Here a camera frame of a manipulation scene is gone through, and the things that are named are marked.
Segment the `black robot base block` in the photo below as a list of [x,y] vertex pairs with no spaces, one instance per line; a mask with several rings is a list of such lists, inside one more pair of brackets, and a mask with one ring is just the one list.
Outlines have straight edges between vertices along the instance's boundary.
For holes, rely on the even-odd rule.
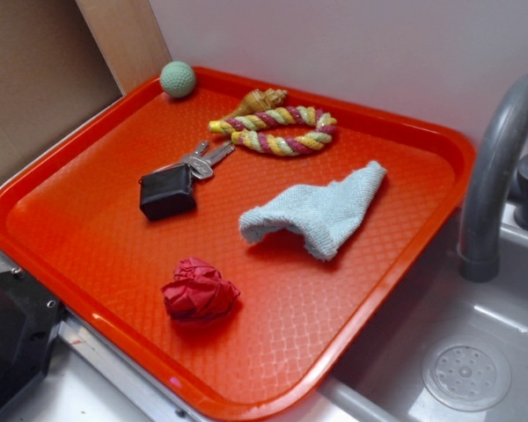
[[0,273],[0,417],[47,377],[63,312],[31,274]]

